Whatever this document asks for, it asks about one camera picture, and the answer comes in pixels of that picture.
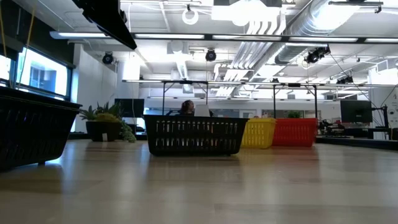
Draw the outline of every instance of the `floor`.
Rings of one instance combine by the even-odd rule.
[[[318,144],[153,157],[145,142],[69,141],[0,173],[0,223],[382,224],[398,220],[398,153]]]

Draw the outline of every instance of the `security camera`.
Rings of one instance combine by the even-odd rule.
[[[105,52],[105,56],[102,58],[102,62],[105,65],[110,65],[113,62],[112,52]]]
[[[217,55],[216,52],[214,51],[214,49],[208,49],[207,53],[206,53],[206,61],[208,62],[212,62],[214,60],[216,60]]]

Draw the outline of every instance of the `window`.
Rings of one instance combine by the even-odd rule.
[[[16,82],[67,96],[70,70],[33,50],[19,54]]]
[[[8,80],[10,77],[11,59],[0,55],[0,78]]]

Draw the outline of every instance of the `fluorescent light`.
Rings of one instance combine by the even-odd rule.
[[[358,38],[351,37],[291,37],[289,41],[296,42],[356,42]]]
[[[245,84],[245,82],[214,82],[214,81],[210,81],[208,83],[209,84],[225,84],[225,85],[241,85],[241,84]]]
[[[138,39],[204,39],[201,34],[134,34]]]
[[[246,83],[247,85],[276,85],[276,84],[279,84],[279,83],[267,83],[267,82],[264,82],[264,83],[259,83],[259,82],[248,82],[248,83]]]
[[[150,3],[160,3],[162,2],[163,4],[191,4],[195,6],[200,6],[201,2],[200,1],[175,1],[175,0],[168,0],[168,1],[163,1],[163,0],[120,0],[120,3],[137,3],[137,4],[150,4]]]
[[[228,98],[229,100],[254,100],[252,98]]]
[[[124,82],[133,82],[133,83],[161,83],[160,80],[123,80]]]
[[[263,35],[213,35],[215,40],[261,40],[261,41],[280,41],[281,37]]]
[[[286,43],[289,47],[327,47],[328,44],[312,44],[312,43]]]
[[[375,43],[398,43],[398,38],[367,38],[365,43],[375,42]]]
[[[212,98],[207,98],[208,100],[227,100],[228,98],[222,97],[222,98],[217,98],[217,97],[212,97]]]
[[[184,99],[184,100],[202,100],[200,97],[175,97],[174,99]]]
[[[103,33],[90,32],[57,32],[51,31],[50,35],[54,39],[85,39],[85,38],[111,38]]]
[[[148,96],[148,99],[163,99],[161,96]],[[174,99],[174,97],[166,96],[165,99]]]

